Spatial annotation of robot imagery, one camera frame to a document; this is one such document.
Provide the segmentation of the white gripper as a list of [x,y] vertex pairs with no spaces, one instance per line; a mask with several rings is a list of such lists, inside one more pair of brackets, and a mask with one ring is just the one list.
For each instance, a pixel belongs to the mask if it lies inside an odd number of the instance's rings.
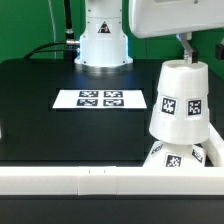
[[[224,0],[129,0],[129,26],[138,38],[177,34],[188,64],[198,62],[190,45],[192,33],[224,27]],[[224,38],[215,47],[217,60],[224,60]]]

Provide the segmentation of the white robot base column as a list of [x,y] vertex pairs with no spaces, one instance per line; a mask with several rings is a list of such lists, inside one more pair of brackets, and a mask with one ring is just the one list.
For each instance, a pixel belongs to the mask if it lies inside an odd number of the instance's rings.
[[94,73],[129,70],[133,59],[122,29],[122,0],[85,0],[85,16],[76,67]]

